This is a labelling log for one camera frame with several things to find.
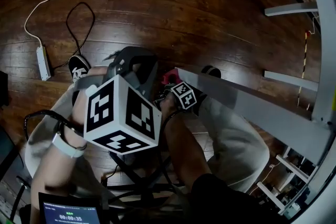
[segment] black sneaker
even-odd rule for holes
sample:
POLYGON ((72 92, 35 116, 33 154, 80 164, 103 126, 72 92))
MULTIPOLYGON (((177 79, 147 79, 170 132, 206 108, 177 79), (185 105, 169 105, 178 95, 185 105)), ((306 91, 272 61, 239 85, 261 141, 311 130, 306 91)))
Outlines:
MULTIPOLYGON (((202 69, 201 72, 204 74, 208 74, 210 76, 216 77, 216 78, 222 77, 221 71, 218 68, 215 68, 213 66, 206 66, 202 69)), ((200 90, 196 88, 193 88, 193 90, 194 90, 195 97, 197 100, 197 103, 193 106, 193 111, 194 111, 194 114, 198 116, 199 107, 201 106, 201 103, 207 97, 207 95, 202 93, 200 90)))
POLYGON ((86 60, 79 55, 71 56, 68 66, 73 82, 76 82, 80 78, 85 77, 90 69, 88 62, 86 62, 86 60))

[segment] watch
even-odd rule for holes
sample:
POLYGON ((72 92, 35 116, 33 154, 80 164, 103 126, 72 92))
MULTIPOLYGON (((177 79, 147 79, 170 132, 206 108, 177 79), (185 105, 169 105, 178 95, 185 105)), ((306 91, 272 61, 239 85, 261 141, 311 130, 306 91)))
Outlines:
POLYGON ((72 147, 67 142, 65 142, 61 137, 61 132, 57 132, 53 138, 53 145, 57 147, 60 151, 62 151, 64 154, 70 156, 71 158, 78 158, 84 154, 84 150, 86 148, 86 145, 84 147, 72 147))

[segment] wooden floor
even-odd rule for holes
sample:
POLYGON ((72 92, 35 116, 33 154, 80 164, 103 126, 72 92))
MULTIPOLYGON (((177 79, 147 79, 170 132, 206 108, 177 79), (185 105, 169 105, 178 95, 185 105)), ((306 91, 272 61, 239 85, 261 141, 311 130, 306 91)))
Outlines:
MULTIPOLYGON (((67 67, 56 70, 47 82, 40 80, 35 52, 38 42, 24 31, 26 17, 40 1, 0 0, 0 70, 9 74, 10 96, 10 106, 0 112, 0 124, 15 143, 24 139, 24 116, 50 109, 71 84, 67 67)), ((65 20, 78 2, 88 3, 96 15, 83 47, 91 65, 115 50, 142 46, 159 58, 158 80, 175 66, 201 68, 210 64, 220 68, 224 79, 296 105, 297 87, 261 76, 264 69, 301 76, 305 30, 312 29, 311 20, 306 14, 263 15, 266 7, 295 0, 50 0, 33 13, 27 28, 42 39, 52 67, 67 61, 76 49, 65 20)), ((70 18, 79 40, 90 23, 91 14, 84 7, 70 18)), ((308 41, 307 79, 319 80, 320 55, 317 34, 308 41)), ((302 107, 308 102, 313 106, 314 93, 303 91, 302 96, 302 107)), ((38 121, 31 120, 30 132, 38 121)), ((264 133, 263 137, 272 152, 282 148, 269 135, 264 133)), ((205 150, 207 140, 202 143, 205 150)), ((88 154, 95 158, 97 174, 114 168, 107 152, 93 147, 88 154)))

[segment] white power strip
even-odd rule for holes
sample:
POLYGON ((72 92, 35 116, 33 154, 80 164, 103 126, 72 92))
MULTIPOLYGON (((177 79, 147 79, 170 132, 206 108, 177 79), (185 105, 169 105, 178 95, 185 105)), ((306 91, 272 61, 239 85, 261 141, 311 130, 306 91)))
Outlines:
POLYGON ((46 81, 51 78, 49 64, 47 60, 46 48, 40 46, 36 49, 38 67, 40 69, 41 79, 46 81))

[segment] beige pants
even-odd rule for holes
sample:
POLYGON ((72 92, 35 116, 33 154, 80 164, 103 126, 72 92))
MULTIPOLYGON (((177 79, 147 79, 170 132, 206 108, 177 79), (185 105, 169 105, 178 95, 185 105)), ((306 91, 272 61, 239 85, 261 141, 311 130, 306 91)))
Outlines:
MULTIPOLYGON (((72 110, 73 88, 70 86, 52 108, 65 118, 72 110)), ((214 156, 208 161, 211 171, 232 189, 246 192, 268 162, 269 150, 265 142, 244 118, 216 100, 206 98, 199 115, 213 139, 214 156)), ((25 162, 32 177, 51 144, 55 125, 56 120, 46 116, 29 137, 25 162)), ((78 196, 113 197, 96 180, 90 164, 83 157, 77 160, 71 182, 77 186, 78 196)))

